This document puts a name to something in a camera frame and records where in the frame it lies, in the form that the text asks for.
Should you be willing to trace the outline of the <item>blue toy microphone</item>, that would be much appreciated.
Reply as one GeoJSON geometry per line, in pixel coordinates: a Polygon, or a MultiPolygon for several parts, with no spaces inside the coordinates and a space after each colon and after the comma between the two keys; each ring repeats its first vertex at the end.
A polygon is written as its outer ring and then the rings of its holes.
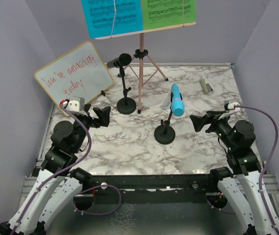
{"type": "Polygon", "coordinates": [[[177,84],[171,86],[171,111],[173,115],[181,117],[185,112],[185,105],[183,98],[177,84]]]}

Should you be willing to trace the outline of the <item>black mic stand front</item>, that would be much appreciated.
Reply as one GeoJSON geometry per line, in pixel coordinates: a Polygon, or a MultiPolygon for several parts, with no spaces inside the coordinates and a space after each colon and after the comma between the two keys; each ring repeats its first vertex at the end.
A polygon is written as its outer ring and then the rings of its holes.
{"type": "Polygon", "coordinates": [[[167,120],[161,119],[160,125],[154,131],[155,140],[160,144],[170,144],[175,139],[175,131],[170,126],[170,120],[172,117],[172,110],[170,108],[170,113],[167,120]]]}

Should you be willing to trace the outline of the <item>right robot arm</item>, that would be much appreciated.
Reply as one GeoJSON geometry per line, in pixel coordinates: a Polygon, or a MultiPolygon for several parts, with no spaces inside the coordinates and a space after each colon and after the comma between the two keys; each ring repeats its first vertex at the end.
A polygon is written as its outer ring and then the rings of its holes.
{"type": "Polygon", "coordinates": [[[269,198],[261,166],[251,146],[256,139],[254,126],[239,120],[228,124],[230,116],[239,112],[236,105],[225,111],[207,111],[204,116],[190,115],[194,130],[215,133],[226,146],[229,167],[210,171],[208,187],[221,191],[237,216],[245,235],[279,235],[279,217],[269,198]]]}

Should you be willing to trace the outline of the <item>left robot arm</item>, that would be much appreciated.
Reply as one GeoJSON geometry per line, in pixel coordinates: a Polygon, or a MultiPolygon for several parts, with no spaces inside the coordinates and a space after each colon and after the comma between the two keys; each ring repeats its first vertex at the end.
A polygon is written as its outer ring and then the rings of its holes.
{"type": "Polygon", "coordinates": [[[85,139],[91,140],[90,128],[108,127],[109,106],[93,108],[96,117],[89,114],[90,104],[74,114],[75,121],[57,123],[51,135],[52,145],[45,155],[33,188],[20,209],[9,220],[0,223],[1,235],[44,235],[52,221],[77,193],[86,193],[93,187],[91,174],[74,168],[80,162],[76,156],[85,139]]]}

